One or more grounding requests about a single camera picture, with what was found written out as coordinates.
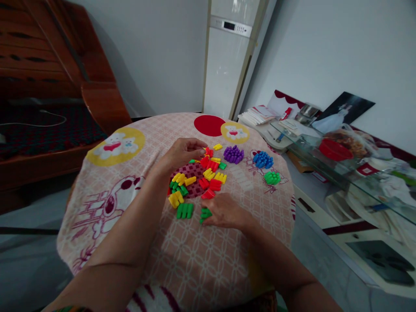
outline pink tablecloth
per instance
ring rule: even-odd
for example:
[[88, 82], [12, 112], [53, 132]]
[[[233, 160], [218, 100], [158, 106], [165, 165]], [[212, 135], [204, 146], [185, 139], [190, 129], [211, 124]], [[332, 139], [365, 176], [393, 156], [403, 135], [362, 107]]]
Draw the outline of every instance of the pink tablecloth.
[[[244, 149], [245, 157], [238, 165], [226, 162], [227, 168], [222, 172], [227, 174], [227, 182], [221, 191], [233, 194], [262, 226], [289, 246], [295, 211], [285, 160], [256, 131], [241, 124], [203, 114], [166, 114], [117, 130], [84, 159], [58, 236], [59, 255], [74, 274], [140, 191], [154, 162], [179, 137], [197, 137], [210, 148], [222, 144], [223, 149], [214, 153], [219, 158], [227, 146], [237, 144]], [[253, 156], [261, 150], [273, 156], [274, 166], [268, 170], [253, 164]], [[270, 170], [280, 172], [279, 184], [264, 182], [263, 176]], [[199, 164], [189, 164], [180, 171], [199, 179], [204, 169]], [[188, 190], [185, 201], [195, 204], [193, 217], [177, 220], [176, 210], [166, 200], [142, 284], [162, 286], [181, 309], [189, 311], [214, 310], [252, 299], [262, 283], [248, 256], [245, 238], [237, 230], [202, 227], [199, 219], [203, 191], [198, 183]], [[139, 311], [137, 300], [147, 297], [143, 287], [138, 289], [128, 310]]]

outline red bottle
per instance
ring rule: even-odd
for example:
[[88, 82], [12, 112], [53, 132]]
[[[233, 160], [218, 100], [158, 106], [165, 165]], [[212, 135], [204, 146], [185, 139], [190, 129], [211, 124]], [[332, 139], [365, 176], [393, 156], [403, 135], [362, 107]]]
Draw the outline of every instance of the red bottle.
[[285, 120], [287, 117], [289, 117], [290, 112], [292, 111], [291, 107], [288, 107], [287, 110], [285, 111], [284, 115], [282, 116], [282, 118], [280, 118], [279, 120]]

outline gray floor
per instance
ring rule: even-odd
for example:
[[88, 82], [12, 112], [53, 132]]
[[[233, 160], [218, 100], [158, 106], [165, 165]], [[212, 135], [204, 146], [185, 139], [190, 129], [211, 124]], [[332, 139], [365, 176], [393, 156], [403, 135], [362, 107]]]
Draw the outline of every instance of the gray floor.
[[[76, 175], [25, 187], [32, 204], [0, 216], [0, 226], [59, 229]], [[55, 236], [0, 236], [0, 311], [30, 312], [52, 301], [72, 275], [56, 253]], [[293, 251], [345, 311], [416, 311], [416, 301], [370, 289], [301, 219]]]

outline green toy cluster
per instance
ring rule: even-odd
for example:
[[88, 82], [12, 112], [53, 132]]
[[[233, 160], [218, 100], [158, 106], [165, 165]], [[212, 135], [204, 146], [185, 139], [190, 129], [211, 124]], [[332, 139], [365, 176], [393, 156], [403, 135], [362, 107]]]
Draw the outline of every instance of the green toy cluster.
[[172, 194], [176, 191], [179, 191], [182, 194], [182, 196], [186, 196], [189, 194], [188, 189], [184, 185], [179, 186], [178, 182], [170, 182], [169, 188]]
[[269, 171], [264, 175], [266, 183], [269, 185], [276, 185], [280, 182], [280, 174], [278, 172]]
[[194, 211], [194, 204], [182, 203], [178, 206], [176, 218], [177, 219], [190, 219], [192, 217], [193, 211]]
[[212, 216], [211, 211], [208, 208], [202, 208], [201, 220], [199, 220], [199, 223], [202, 224], [205, 219], [209, 218], [210, 216]]

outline purple toy cluster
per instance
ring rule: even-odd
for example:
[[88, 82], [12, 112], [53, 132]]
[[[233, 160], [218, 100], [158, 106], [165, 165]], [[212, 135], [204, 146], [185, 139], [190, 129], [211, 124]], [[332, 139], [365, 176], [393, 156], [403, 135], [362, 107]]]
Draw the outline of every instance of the purple toy cluster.
[[244, 158], [244, 150], [239, 150], [237, 145], [227, 147], [224, 151], [224, 159], [229, 163], [238, 164]]

